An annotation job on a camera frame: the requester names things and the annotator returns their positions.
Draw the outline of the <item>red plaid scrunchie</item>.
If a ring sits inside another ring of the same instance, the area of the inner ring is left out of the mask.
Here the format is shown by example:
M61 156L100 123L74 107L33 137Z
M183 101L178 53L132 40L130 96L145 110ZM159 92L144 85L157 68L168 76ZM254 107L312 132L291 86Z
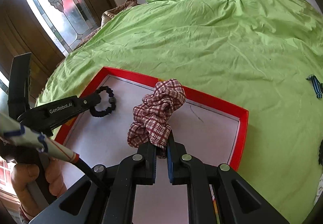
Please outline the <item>red plaid scrunchie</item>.
M153 93L145 95L142 103L133 108L134 121L128 131L128 145L138 148L150 142L157 147L157 156L165 159L171 133L168 121L185 101L185 90L178 80L172 78L157 82Z

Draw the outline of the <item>brown blanket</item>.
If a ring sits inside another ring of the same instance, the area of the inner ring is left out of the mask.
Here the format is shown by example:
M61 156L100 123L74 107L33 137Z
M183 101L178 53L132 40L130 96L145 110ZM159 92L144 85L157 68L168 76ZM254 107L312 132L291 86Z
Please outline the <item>brown blanket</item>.
M138 6L139 3L137 0L126 0L123 4L113 8L109 9L102 13L101 15L101 25L94 31L92 31L90 34L88 34L84 39L82 39L81 43L76 46L76 49L73 50L73 53L79 50L79 48L86 45L100 30L104 28L104 26L107 25L108 22L110 22L113 18L115 18L118 14L120 14L123 11L127 11L128 9L131 9L133 7Z

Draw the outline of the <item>red tray box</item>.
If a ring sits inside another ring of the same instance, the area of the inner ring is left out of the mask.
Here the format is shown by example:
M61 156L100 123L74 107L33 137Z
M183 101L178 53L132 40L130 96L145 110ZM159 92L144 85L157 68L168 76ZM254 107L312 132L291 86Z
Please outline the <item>red tray box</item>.
M75 148L90 164L117 164L150 142L166 149L171 138L186 146L186 155L207 164L239 167L246 141L246 109L209 94L140 73L103 67L83 91L88 96L109 86L116 110L95 118L89 112L66 122L56 141Z

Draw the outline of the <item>stained glass door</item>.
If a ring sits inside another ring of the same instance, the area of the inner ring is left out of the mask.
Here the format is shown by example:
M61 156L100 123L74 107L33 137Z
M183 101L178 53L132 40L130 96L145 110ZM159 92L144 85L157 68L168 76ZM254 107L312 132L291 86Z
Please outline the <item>stained glass door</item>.
M26 0L33 14L67 56L98 28L85 0Z

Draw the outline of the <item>green bed cover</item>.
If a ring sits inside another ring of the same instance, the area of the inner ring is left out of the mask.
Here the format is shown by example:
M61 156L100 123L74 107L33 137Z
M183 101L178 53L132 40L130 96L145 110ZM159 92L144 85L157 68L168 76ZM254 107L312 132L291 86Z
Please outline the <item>green bed cover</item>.
M36 104L79 95L116 67L249 111L240 175L290 223L313 208L322 168L322 15L306 0L146 0L118 13L50 76Z

